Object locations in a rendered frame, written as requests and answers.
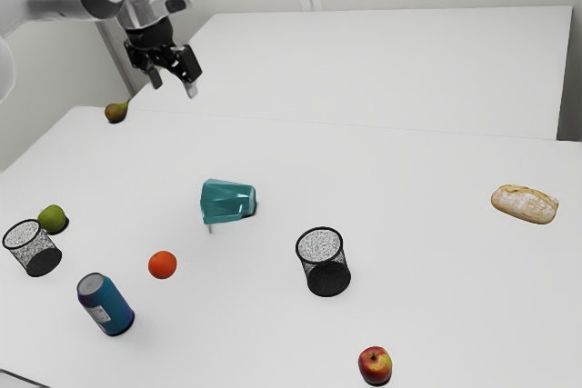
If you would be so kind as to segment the red yellow apple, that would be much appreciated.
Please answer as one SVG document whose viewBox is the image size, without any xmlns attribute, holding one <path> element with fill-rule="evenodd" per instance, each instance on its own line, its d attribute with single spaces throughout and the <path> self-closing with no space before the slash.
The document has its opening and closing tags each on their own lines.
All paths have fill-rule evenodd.
<svg viewBox="0 0 582 388">
<path fill-rule="evenodd" d="M 358 356 L 358 369 L 369 384 L 387 383 L 392 375 L 393 363 L 388 351 L 380 346 L 370 346 Z"/>
</svg>

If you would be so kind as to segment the blue drink can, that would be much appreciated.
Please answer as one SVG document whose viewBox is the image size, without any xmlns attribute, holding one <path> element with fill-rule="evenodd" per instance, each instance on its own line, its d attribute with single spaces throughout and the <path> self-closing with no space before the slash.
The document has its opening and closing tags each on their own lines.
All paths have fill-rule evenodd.
<svg viewBox="0 0 582 388">
<path fill-rule="evenodd" d="M 101 273 L 84 276 L 76 287 L 78 302 L 108 336 L 118 336 L 133 324 L 135 312 L 110 278 Z"/>
</svg>

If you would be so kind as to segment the green brown pear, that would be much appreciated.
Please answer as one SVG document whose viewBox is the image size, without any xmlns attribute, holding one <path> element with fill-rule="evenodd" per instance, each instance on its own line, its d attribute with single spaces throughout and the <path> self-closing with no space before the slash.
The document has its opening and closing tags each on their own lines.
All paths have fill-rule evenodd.
<svg viewBox="0 0 582 388">
<path fill-rule="evenodd" d="M 110 124 L 118 124 L 125 120 L 128 113 L 129 102 L 111 103 L 105 107 L 104 114 Z"/>
</svg>

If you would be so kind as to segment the black mesh pen holder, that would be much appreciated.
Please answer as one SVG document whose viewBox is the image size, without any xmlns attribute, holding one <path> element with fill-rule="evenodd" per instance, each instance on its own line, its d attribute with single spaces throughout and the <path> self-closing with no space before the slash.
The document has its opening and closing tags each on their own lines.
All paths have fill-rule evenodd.
<svg viewBox="0 0 582 388">
<path fill-rule="evenodd" d="M 31 277 L 51 273 L 62 260 L 62 252 L 36 219 L 11 226 L 2 238 L 2 246 Z"/>
<path fill-rule="evenodd" d="M 306 230 L 298 237 L 295 250 L 311 293 L 333 297 L 350 285 L 344 240 L 336 229 L 318 226 Z"/>
</svg>

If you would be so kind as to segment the crusty bread loaf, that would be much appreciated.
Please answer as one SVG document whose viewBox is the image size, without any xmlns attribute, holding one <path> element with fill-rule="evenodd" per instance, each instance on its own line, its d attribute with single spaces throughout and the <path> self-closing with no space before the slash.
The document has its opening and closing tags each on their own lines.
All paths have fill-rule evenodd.
<svg viewBox="0 0 582 388">
<path fill-rule="evenodd" d="M 544 192 L 522 185 L 503 184 L 490 196 L 498 211 L 532 224 L 549 224 L 557 214 L 559 201 Z"/>
</svg>

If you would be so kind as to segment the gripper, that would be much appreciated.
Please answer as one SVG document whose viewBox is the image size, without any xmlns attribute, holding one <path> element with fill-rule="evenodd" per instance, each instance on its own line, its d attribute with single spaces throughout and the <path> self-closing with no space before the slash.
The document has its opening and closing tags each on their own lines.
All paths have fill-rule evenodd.
<svg viewBox="0 0 582 388">
<path fill-rule="evenodd" d="M 131 66 L 146 75 L 154 89 L 163 84 L 158 73 L 160 67 L 184 84 L 190 99 L 196 97 L 196 80 L 201 76 L 202 68 L 190 45 L 175 44 L 174 28 L 168 17 L 142 29 L 128 29 L 125 33 L 124 47 Z"/>
</svg>

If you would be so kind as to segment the teal faceted mug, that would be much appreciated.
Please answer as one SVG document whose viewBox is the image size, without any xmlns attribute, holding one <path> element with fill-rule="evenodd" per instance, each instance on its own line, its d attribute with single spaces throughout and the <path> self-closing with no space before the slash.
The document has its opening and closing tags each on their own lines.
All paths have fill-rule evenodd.
<svg viewBox="0 0 582 388">
<path fill-rule="evenodd" d="M 208 179 L 202 185 L 200 209 L 204 224 L 241 220 L 256 212 L 256 189 L 250 184 Z"/>
</svg>

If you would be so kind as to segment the green apple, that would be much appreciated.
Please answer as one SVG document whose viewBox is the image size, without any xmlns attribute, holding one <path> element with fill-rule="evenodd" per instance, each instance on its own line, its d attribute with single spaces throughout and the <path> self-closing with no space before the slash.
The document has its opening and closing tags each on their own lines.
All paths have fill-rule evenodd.
<svg viewBox="0 0 582 388">
<path fill-rule="evenodd" d="M 37 216 L 37 221 L 48 234 L 58 234 L 62 232 L 68 224 L 68 218 L 65 215 L 65 211 L 56 204 L 48 205 L 43 209 Z"/>
</svg>

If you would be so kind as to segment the orange fruit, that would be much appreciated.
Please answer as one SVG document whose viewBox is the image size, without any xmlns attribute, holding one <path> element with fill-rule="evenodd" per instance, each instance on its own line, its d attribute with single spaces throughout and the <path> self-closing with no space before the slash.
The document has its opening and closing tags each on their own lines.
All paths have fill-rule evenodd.
<svg viewBox="0 0 582 388">
<path fill-rule="evenodd" d="M 176 256 L 168 251 L 158 251 L 150 256 L 147 268 L 155 279 L 167 279 L 176 272 Z"/>
</svg>

